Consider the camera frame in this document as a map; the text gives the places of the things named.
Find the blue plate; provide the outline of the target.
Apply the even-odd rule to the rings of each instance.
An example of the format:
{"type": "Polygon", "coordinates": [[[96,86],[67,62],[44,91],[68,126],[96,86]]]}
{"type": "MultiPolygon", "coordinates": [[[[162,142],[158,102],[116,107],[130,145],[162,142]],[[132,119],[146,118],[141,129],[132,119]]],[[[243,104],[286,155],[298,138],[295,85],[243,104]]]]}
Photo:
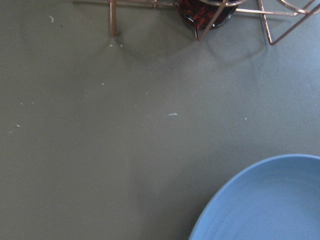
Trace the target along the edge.
{"type": "Polygon", "coordinates": [[[268,158],[229,180],[208,202],[192,240],[317,240],[320,159],[268,158]]]}

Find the dark tea bottle front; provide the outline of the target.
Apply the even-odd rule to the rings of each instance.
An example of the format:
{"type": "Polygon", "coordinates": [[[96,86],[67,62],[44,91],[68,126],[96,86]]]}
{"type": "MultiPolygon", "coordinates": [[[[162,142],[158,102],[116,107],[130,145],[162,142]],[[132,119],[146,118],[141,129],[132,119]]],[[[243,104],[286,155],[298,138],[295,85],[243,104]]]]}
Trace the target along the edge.
{"type": "MultiPolygon", "coordinates": [[[[200,0],[177,0],[176,7],[181,17],[197,30],[204,30],[219,8],[200,0]]],[[[226,6],[212,24],[212,28],[222,26],[237,7],[238,5],[226,6]]]]}

